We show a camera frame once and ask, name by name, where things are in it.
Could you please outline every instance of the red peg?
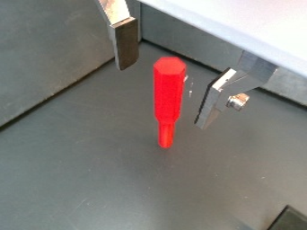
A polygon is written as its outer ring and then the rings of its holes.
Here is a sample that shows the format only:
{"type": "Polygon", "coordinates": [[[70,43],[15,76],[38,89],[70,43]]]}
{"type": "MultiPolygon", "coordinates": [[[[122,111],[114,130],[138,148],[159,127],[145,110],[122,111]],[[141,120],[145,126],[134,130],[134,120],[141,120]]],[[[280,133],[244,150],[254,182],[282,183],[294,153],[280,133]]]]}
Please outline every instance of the red peg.
{"type": "Polygon", "coordinates": [[[171,147],[175,122],[181,115],[186,64],[163,57],[154,65],[155,116],[159,121],[159,145],[171,147]]]}

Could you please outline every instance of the gray table surface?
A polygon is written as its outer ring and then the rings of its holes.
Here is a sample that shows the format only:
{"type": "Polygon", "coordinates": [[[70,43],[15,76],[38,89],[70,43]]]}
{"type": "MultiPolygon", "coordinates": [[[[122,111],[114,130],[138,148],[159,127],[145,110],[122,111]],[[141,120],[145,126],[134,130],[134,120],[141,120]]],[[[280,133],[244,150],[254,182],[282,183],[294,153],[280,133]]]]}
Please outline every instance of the gray table surface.
{"type": "Polygon", "coordinates": [[[0,126],[113,58],[94,1],[2,1],[0,126]]]}
{"type": "Polygon", "coordinates": [[[147,43],[2,130],[0,229],[268,229],[307,214],[307,110],[260,91],[208,130],[195,115],[216,72],[185,59],[174,146],[158,146],[147,43]]]}

